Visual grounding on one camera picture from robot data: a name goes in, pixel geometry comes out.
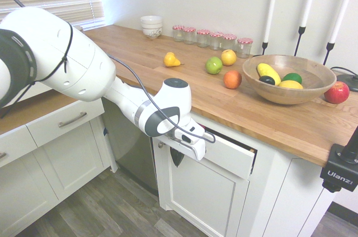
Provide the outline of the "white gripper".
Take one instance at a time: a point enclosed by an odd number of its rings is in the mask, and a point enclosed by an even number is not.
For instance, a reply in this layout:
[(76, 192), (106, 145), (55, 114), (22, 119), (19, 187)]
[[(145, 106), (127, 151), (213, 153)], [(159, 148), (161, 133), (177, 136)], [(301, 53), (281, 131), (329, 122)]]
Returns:
[(205, 147), (205, 140), (201, 139), (204, 136), (204, 128), (194, 120), (191, 120), (187, 125), (182, 127), (186, 132), (173, 128), (167, 133), (170, 141), (170, 154), (172, 161), (178, 167), (185, 155), (200, 161), (207, 155), (208, 150)]

